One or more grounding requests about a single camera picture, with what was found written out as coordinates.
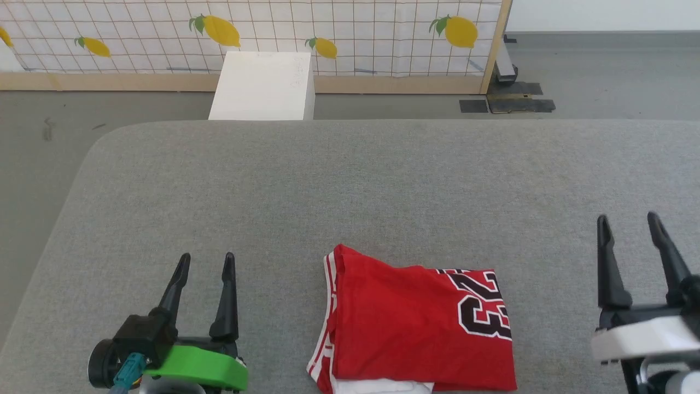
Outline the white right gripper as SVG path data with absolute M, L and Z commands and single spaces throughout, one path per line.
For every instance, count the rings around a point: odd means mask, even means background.
M 667 306 L 631 308 L 615 257 L 615 239 L 606 215 L 597 218 L 598 327 L 591 340 L 596 361 L 662 360 L 700 357 L 700 310 L 685 302 L 681 282 L 690 270 L 656 212 L 647 213 L 651 239 L 662 259 Z

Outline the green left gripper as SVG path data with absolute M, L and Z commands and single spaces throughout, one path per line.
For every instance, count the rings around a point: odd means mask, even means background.
M 191 254 L 183 253 L 158 305 L 167 313 L 170 326 L 177 325 L 180 297 L 189 275 Z M 206 391 L 242 392 L 248 388 L 248 368 L 238 356 L 238 302 L 235 255 L 225 255 L 221 274 L 223 288 L 217 316 L 210 326 L 210 341 L 185 338 L 172 346 L 159 367 L 147 367 L 143 384 L 151 379 L 170 379 L 195 384 Z

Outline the red and white jersey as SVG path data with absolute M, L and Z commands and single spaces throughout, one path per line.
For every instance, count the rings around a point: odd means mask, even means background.
M 508 312 L 492 269 L 397 268 L 337 245 L 306 371 L 322 394 L 517 389 Z

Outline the black floor mat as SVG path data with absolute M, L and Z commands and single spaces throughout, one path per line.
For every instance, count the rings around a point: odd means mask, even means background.
M 492 114 L 552 113 L 557 109 L 551 99 L 541 98 L 540 83 L 492 83 L 486 94 Z

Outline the white box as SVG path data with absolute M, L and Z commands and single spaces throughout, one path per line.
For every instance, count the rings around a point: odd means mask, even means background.
M 316 98 L 312 55 L 227 52 L 210 120 L 312 120 Z

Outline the grey metal stand foot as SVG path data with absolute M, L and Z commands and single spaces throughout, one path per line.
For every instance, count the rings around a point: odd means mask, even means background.
M 508 53 L 508 43 L 517 43 L 517 40 L 503 35 L 502 43 L 498 48 L 497 58 L 495 58 L 495 82 L 501 85 L 512 85 L 517 81 L 518 77 L 518 69 L 512 64 Z

